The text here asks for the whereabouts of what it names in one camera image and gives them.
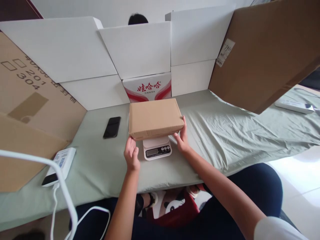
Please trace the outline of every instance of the dark pants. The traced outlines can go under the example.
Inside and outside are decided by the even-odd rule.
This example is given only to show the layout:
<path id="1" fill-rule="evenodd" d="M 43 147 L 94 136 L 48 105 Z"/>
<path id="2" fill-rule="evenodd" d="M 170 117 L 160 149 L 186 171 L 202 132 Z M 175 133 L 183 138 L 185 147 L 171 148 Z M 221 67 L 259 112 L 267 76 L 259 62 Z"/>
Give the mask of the dark pants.
<path id="1" fill-rule="evenodd" d="M 264 163 L 256 164 L 228 178 L 242 189 L 264 214 L 274 217 L 280 216 L 282 184 L 279 176 L 270 166 Z M 108 198 L 78 206 L 76 210 L 79 218 L 92 206 L 101 206 L 109 209 L 113 214 L 116 203 L 117 198 Z M 78 226 L 74 239 L 99 240 L 107 220 L 108 213 L 92 210 Z M 135 216 L 132 239 L 204 240 L 244 239 L 244 237 L 230 214 L 213 196 L 208 200 L 198 216 L 190 224 L 180 229 L 160 227 L 148 222 L 146 219 Z"/>

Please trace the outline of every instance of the sleeve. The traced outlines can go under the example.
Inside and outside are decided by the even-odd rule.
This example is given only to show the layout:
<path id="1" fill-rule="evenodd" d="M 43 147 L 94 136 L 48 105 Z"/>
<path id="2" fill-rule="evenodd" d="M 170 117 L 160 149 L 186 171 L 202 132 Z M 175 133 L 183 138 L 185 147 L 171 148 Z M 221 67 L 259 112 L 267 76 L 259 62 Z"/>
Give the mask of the sleeve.
<path id="1" fill-rule="evenodd" d="M 254 240 L 308 240 L 286 221 L 276 217 L 261 219 L 255 230 Z"/>

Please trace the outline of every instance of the digital display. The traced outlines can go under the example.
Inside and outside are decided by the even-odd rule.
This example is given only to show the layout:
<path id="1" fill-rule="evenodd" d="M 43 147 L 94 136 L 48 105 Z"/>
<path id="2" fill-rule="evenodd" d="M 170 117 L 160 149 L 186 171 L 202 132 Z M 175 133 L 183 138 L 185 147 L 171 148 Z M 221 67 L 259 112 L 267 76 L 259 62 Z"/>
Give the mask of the digital display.
<path id="1" fill-rule="evenodd" d="M 152 149 L 152 150 L 147 151 L 147 156 L 151 156 L 151 155 L 157 154 L 157 153 L 158 153 L 158 149 Z"/>

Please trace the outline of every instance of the wrist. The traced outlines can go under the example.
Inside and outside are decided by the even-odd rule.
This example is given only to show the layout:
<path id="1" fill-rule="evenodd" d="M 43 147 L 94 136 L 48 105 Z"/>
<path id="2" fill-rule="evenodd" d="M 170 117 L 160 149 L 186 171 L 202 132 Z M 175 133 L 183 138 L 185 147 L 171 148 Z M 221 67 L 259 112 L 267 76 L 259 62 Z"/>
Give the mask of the wrist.
<path id="1" fill-rule="evenodd" d="M 139 174 L 140 167 L 134 167 L 134 166 L 127 166 L 127 174 Z"/>
<path id="2" fill-rule="evenodd" d="M 191 151 L 192 151 L 192 148 L 189 145 L 187 145 L 182 149 L 181 152 L 182 152 L 183 155 L 188 155 L 188 154 L 191 153 Z"/>

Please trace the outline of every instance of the white wall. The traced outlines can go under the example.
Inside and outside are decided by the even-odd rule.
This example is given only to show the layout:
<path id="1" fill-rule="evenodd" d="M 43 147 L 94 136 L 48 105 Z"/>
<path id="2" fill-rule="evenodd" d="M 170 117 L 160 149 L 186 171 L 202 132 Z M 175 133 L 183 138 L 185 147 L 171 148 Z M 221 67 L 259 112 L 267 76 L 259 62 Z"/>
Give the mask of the white wall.
<path id="1" fill-rule="evenodd" d="M 44 18 L 93 16 L 104 27 L 128 24 L 132 13 L 143 14 L 149 22 L 163 22 L 174 11 L 235 3 L 249 6 L 253 0 L 32 0 Z"/>

